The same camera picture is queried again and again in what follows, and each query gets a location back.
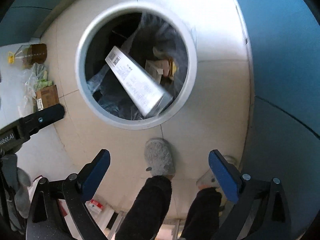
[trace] metal screw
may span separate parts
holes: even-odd
[[[77,178],[77,174],[72,173],[72,174],[70,174],[70,175],[68,176],[68,178],[69,178],[70,180],[75,180],[75,179]]]
[[[251,179],[251,176],[249,175],[249,174],[243,174],[242,175],[242,178],[244,179],[244,180],[250,180]]]
[[[280,180],[278,178],[273,178],[273,182],[276,184],[280,184]]]
[[[41,178],[40,180],[39,180],[39,183],[40,184],[44,184],[44,183],[46,183],[47,182],[47,179],[46,178]]]

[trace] person's leg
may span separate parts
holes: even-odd
[[[116,240],[150,240],[158,233],[169,210],[171,179],[175,173],[169,144],[162,139],[146,143],[147,179],[131,209],[124,218]]]
[[[210,240],[219,229],[221,194],[216,191],[219,185],[213,173],[208,171],[199,179],[197,186],[200,191],[189,209],[181,238]]]

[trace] tiled floor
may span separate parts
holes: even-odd
[[[48,48],[49,77],[67,109],[66,117],[55,128],[79,168],[100,149],[110,151],[111,165],[98,194],[115,209],[124,211],[149,177],[145,172],[144,144],[151,137],[162,137],[163,132],[172,144],[177,170],[168,217],[184,218],[197,192],[196,180],[209,169],[209,151],[219,149],[224,155],[241,159],[250,99],[241,21],[233,0],[138,0],[172,10],[193,29],[198,72],[184,107],[161,127],[122,130],[105,124],[89,109],[78,91],[74,71],[76,47],[87,25],[100,12],[122,1],[130,0],[78,0],[41,38]]]

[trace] barcode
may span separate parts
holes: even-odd
[[[109,59],[110,60],[113,60],[115,58],[116,54],[114,52],[111,52],[110,56],[109,56]]]
[[[113,62],[113,64],[117,65],[117,63],[119,62],[119,57],[116,57],[115,61]]]

